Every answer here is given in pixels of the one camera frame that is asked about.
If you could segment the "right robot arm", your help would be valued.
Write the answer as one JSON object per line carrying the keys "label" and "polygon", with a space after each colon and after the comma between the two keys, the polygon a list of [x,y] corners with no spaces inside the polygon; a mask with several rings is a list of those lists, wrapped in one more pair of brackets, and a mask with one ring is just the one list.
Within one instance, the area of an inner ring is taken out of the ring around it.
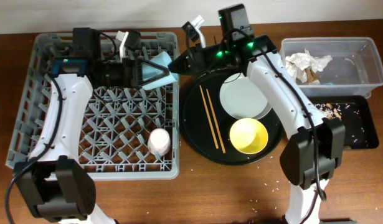
{"label": "right robot arm", "polygon": [[188,47],[169,64],[171,72],[207,74],[235,65],[264,94],[285,129],[288,143],[280,156],[291,184],[284,223],[320,223],[324,188],[341,165],[346,128],[328,119],[291,79],[267,35],[254,36],[245,6],[218,11],[222,40],[209,47]]}

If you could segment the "wooden chopstick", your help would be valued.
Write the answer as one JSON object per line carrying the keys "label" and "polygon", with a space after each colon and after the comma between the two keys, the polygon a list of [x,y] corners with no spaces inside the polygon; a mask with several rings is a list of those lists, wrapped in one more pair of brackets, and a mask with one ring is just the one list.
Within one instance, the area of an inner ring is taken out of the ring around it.
{"label": "wooden chopstick", "polygon": [[208,123],[209,123],[209,127],[210,127],[210,131],[211,131],[211,134],[212,134],[212,138],[214,140],[215,148],[218,149],[219,145],[217,143],[216,135],[215,135],[214,128],[213,128],[213,125],[212,125],[212,121],[211,121],[211,118],[210,118],[209,110],[208,110],[207,103],[206,103],[206,98],[204,96],[203,89],[202,89],[202,87],[200,85],[199,85],[199,89],[200,89],[200,92],[201,92],[201,97],[202,97],[202,101],[203,101],[203,104],[204,104],[204,109],[206,111],[206,116],[207,116],[207,120],[208,120]]}
{"label": "wooden chopstick", "polygon": [[221,146],[221,149],[222,149],[222,153],[225,154],[226,150],[225,150],[225,147],[224,147],[224,143],[223,143],[223,140],[222,140],[222,135],[220,133],[219,125],[218,125],[217,118],[216,118],[216,115],[215,115],[215,110],[214,110],[214,107],[213,107],[212,100],[210,98],[210,94],[209,94],[209,90],[208,89],[206,89],[206,93],[207,93],[207,97],[208,97],[208,100],[209,100],[210,109],[212,111],[212,116],[213,116],[213,119],[214,119],[214,124],[215,124],[215,128],[216,128],[216,131],[217,131],[217,134],[218,134],[219,143],[220,143],[220,146]]}

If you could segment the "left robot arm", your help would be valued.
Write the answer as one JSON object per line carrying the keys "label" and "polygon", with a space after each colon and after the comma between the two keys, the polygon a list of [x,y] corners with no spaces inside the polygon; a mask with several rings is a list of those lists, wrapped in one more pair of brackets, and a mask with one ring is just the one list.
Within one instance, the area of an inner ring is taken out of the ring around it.
{"label": "left robot arm", "polygon": [[99,30],[75,28],[72,52],[54,58],[52,87],[40,138],[26,162],[17,162],[10,187],[17,187],[31,215],[51,223],[113,223],[96,203],[93,179],[81,167],[78,142],[88,102],[96,88],[151,90],[171,82],[171,57],[129,58],[141,35],[131,30],[112,38],[113,56],[103,58]]}

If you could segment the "peanut shell food scraps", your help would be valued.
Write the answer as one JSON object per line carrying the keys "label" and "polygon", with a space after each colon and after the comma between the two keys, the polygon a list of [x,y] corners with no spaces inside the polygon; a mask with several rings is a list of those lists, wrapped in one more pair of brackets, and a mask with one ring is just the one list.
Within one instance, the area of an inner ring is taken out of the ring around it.
{"label": "peanut shell food scraps", "polygon": [[315,104],[315,107],[317,107],[317,109],[319,109],[327,119],[342,120],[339,111],[330,103]]}

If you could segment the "light blue plastic cup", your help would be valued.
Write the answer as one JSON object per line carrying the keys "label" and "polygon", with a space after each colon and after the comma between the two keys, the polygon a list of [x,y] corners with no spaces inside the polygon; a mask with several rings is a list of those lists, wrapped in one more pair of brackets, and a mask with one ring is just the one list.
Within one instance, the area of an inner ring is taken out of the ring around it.
{"label": "light blue plastic cup", "polygon": [[[157,56],[153,57],[150,62],[156,63],[163,67],[168,68],[168,65],[172,62],[172,58],[167,52],[161,52]],[[154,68],[148,64],[142,63],[142,78],[143,81],[149,82],[146,85],[142,86],[144,90],[152,90],[164,85],[172,84],[179,80],[179,75],[177,73],[169,72],[169,75],[160,79],[157,79],[158,76],[163,74],[162,70]]]}

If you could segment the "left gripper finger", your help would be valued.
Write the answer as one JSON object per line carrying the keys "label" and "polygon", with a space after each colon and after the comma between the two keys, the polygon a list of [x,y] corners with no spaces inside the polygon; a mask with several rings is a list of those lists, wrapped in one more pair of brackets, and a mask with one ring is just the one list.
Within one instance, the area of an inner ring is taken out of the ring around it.
{"label": "left gripper finger", "polygon": [[170,81],[170,73],[167,75],[141,75],[138,82],[140,88],[157,88],[167,85]]}
{"label": "left gripper finger", "polygon": [[167,75],[169,73],[169,69],[167,67],[154,63],[150,60],[139,58],[138,62],[141,65],[142,75]]}

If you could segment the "brown gold snack wrapper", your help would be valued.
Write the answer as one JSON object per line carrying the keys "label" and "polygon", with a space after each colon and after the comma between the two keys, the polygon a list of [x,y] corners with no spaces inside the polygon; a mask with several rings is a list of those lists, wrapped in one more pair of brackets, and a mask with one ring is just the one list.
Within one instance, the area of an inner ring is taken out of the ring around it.
{"label": "brown gold snack wrapper", "polygon": [[315,74],[315,72],[311,68],[305,69],[306,77],[307,77],[307,83],[313,83],[315,81],[318,81],[318,77]]}

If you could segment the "pink plastic cup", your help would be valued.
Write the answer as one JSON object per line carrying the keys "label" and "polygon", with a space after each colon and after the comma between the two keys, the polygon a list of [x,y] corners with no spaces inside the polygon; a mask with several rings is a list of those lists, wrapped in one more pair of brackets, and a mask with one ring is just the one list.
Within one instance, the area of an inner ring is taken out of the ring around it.
{"label": "pink plastic cup", "polygon": [[170,145],[170,135],[165,129],[156,128],[150,133],[147,144],[150,153],[164,156],[169,152]]}

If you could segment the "grey round plate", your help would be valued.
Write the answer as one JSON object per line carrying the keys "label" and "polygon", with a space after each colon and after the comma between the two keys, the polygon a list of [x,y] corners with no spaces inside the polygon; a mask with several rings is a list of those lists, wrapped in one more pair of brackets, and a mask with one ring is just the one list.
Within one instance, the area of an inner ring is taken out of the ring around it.
{"label": "grey round plate", "polygon": [[235,73],[223,82],[219,99],[225,112],[235,119],[261,119],[272,109],[261,90],[243,73]]}

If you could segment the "white paper napkin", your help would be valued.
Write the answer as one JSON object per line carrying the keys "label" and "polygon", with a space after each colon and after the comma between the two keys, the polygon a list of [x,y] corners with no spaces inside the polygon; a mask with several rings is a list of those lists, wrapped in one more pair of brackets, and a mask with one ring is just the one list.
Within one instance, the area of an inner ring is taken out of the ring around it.
{"label": "white paper napkin", "polygon": [[[324,68],[332,61],[330,55],[324,57],[314,57],[311,56],[310,52],[305,49],[304,53],[295,53],[291,56],[285,57],[285,65],[288,74],[292,79],[303,85],[319,85],[318,73],[322,72]],[[311,68],[318,77],[318,81],[308,84],[307,77],[305,73],[306,68]]]}

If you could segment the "yellow bowl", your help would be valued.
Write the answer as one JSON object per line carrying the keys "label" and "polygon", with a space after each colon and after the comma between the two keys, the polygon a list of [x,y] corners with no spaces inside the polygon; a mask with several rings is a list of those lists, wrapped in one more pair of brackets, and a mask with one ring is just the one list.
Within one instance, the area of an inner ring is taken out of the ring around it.
{"label": "yellow bowl", "polygon": [[242,154],[256,154],[268,144],[268,131],[256,119],[243,118],[236,121],[229,131],[230,142]]}

